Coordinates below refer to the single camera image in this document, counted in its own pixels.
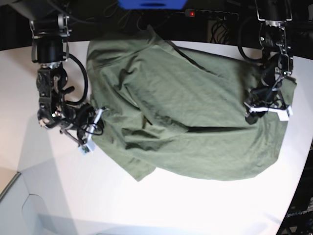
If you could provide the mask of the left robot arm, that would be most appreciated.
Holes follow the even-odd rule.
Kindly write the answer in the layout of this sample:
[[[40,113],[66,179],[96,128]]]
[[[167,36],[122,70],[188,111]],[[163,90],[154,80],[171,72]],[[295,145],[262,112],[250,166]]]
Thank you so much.
[[[287,41],[286,24],[292,20],[290,2],[288,0],[257,0],[255,2],[257,19],[261,23],[259,43],[262,57],[248,57],[242,46],[243,28],[249,22],[245,19],[238,31],[237,46],[245,61],[259,64],[261,78],[256,88],[248,91],[244,102],[245,120],[255,124],[266,113],[276,113],[280,121],[288,121],[291,106],[286,104],[281,92],[283,80],[292,75],[293,55]]]

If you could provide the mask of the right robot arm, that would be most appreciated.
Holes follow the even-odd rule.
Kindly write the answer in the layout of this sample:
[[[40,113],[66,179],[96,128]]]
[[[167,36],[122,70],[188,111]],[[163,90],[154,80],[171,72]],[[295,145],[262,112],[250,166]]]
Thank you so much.
[[[36,86],[39,93],[37,119],[46,129],[60,128],[85,151],[90,151],[92,136],[103,134],[100,120],[104,109],[95,109],[86,102],[89,82],[84,65],[69,52],[70,23],[95,24],[94,19],[83,20],[71,15],[67,0],[11,0],[14,10],[29,19],[32,32],[31,60],[39,64]],[[77,101],[66,99],[74,92],[67,87],[68,75],[63,63],[74,61],[83,76],[84,89]]]

